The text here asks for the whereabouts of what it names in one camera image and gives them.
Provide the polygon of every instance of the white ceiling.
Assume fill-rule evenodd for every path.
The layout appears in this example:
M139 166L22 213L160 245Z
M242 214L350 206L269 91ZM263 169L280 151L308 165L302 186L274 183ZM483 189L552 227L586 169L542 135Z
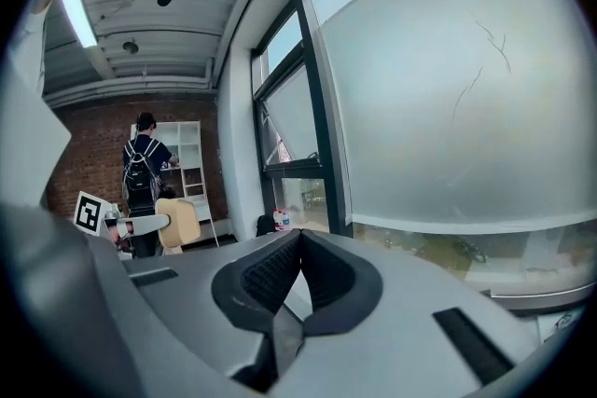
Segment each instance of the white ceiling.
M209 77L230 12L237 0L84 0L90 22L115 77ZM122 44L134 40L138 53ZM60 1L48 14L46 93L103 78L78 44Z

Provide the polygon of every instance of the cabinet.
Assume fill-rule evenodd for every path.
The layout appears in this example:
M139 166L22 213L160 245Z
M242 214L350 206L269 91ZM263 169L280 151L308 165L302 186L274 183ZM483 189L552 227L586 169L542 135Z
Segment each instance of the cabinet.
M135 134L136 125L131 125L132 140ZM174 182L172 186L178 189L179 197L193 203L199 221L209 220L215 243L219 247L205 187L200 121L158 123L152 137L164 143L180 159L178 166L163 165L161 170L164 181L169 184Z

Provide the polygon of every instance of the red brick wall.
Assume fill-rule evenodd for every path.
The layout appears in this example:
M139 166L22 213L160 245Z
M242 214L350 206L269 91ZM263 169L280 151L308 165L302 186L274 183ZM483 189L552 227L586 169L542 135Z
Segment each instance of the red brick wall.
M214 96L136 95L79 103L56 110L73 135L48 184L48 206L72 218L79 191L117 202L122 199L122 147L131 124L144 111L156 121L200 121L207 197L214 220L228 217L217 138Z

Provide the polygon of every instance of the qr code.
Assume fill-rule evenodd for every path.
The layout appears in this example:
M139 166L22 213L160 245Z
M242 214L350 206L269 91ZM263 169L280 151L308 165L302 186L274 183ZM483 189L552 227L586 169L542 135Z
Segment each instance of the qr code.
M101 204L98 201L83 196L78 204L76 224L91 232L95 232L100 219L100 209Z

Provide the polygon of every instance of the fluorescent light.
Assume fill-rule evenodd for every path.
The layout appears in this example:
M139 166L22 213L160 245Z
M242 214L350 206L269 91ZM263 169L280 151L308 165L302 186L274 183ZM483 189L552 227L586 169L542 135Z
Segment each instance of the fluorescent light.
M64 10L66 10L68 20L71 22L73 30L78 37L78 41L83 48L95 47L97 40L91 29L90 21L87 18L83 0L62 0L62 4L64 5Z

